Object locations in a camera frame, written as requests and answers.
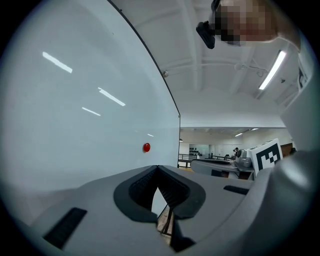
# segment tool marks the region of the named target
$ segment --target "fluorescent light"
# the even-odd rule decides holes
[[[46,52],[42,53],[42,56],[45,57],[47,60],[53,62],[54,64],[56,64],[59,68],[62,68],[63,70],[72,73],[72,68],[68,67],[67,65],[63,64],[62,62],[60,62],[59,60],[57,60],[56,58],[52,57],[51,55],[49,55]]]
[[[90,112],[90,113],[92,113],[92,114],[95,114],[95,115],[97,115],[97,116],[101,116],[100,114],[98,114],[98,113],[96,113],[96,112],[93,112],[92,110],[89,110],[89,109],[87,109],[87,108],[85,108],[85,107],[82,107],[82,109],[83,110],[85,110],[85,111],[88,111],[88,112]]]
[[[118,103],[121,106],[125,106],[126,104],[124,104],[122,101],[118,100],[117,98],[113,97],[111,94],[107,93],[104,89],[101,89],[98,87],[98,89],[100,90],[99,93],[102,93],[103,95],[107,96],[109,99],[113,100],[114,102]]]
[[[280,51],[278,57],[276,58],[275,63],[273,64],[271,71],[268,73],[266,78],[264,79],[263,83],[259,86],[260,90],[263,90],[267,87],[271,79],[274,77],[275,73],[277,72],[278,68],[280,67],[281,63],[284,61],[286,56],[285,51]]]

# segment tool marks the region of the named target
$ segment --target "metal railing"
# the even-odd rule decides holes
[[[213,155],[213,158],[205,158],[205,159],[219,159],[219,158],[223,158],[224,160],[230,159],[230,160],[234,160],[234,158],[229,157],[229,156],[221,156],[221,155]]]
[[[190,154],[179,154],[178,160],[193,160],[197,159],[196,155],[190,155]]]

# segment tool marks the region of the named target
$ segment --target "red dot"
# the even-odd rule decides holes
[[[149,143],[144,144],[143,150],[144,150],[144,152],[149,152],[150,151],[150,144]]]

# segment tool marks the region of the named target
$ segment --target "white ceiling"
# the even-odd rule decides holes
[[[216,40],[215,48],[208,49],[197,34],[196,26],[198,22],[208,20],[211,2],[114,0],[138,31],[160,69],[168,71],[166,82],[174,98],[186,91],[195,96],[203,90],[214,88],[228,93],[226,101],[232,102],[242,94],[249,96],[252,102],[275,105],[280,113],[298,93],[297,51],[282,39],[242,47]],[[287,52],[285,61],[263,91],[258,87],[266,73],[259,77],[256,74],[258,69],[234,68],[237,63],[245,63],[269,71],[279,50]],[[183,99],[175,101],[183,116]]]
[[[209,133],[235,136],[248,130],[248,127],[184,127],[180,131],[182,133]]]

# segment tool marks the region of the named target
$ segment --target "floor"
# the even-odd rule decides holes
[[[165,224],[167,223],[168,220],[168,214],[169,214],[169,206],[167,205],[166,208],[164,209],[164,211],[161,213],[161,215],[158,218],[158,226],[157,226],[157,230],[160,232],[161,230],[163,230]],[[174,216],[171,216],[171,220],[169,223],[169,227],[167,230],[168,234],[172,234],[172,226],[173,226],[173,220],[174,220]],[[170,240],[171,240],[171,236],[166,235],[166,234],[161,234],[161,236],[163,237],[163,239],[165,240],[165,242],[170,245]]]
[[[185,168],[185,167],[180,167],[179,166],[179,169],[185,170],[185,171],[188,171],[188,172],[194,172],[191,168]]]

